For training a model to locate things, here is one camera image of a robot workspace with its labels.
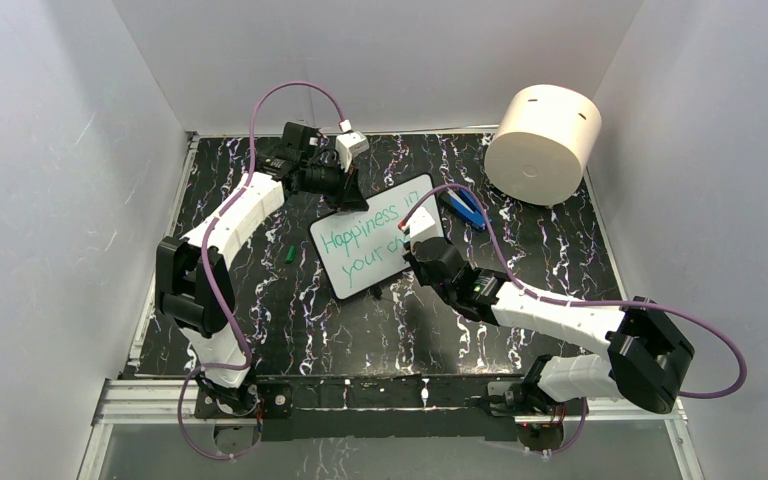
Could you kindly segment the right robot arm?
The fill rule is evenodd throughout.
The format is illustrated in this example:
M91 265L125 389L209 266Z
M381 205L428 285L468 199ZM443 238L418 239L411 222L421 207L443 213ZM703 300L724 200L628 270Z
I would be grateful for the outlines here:
M511 407L547 414L569 400L601 397L655 414L672 411L695 350L656 304L594 307L550 292L526 294L503 273L472 266L443 237L409 242L405 258L419 283L466 319L585 349L575 357L535 360Z

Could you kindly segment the white whiteboard black frame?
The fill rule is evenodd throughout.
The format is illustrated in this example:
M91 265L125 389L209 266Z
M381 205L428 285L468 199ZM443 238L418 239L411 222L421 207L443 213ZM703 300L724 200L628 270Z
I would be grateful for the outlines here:
M333 213L310 225L336 299L346 300L410 268L398 223L433 187L430 174L419 174L369 197L365 212Z

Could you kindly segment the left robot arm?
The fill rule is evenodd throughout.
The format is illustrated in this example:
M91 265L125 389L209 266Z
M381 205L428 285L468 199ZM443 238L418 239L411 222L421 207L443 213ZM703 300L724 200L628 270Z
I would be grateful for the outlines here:
M156 251L154 306L190 342L194 379L221 411L246 416L259 403L253 356L238 324L228 268L260 224L297 193L321 196L337 212L365 211L353 160L369 148L347 121L328 140L288 122L276 143L253 148L240 183L189 232L167 236Z

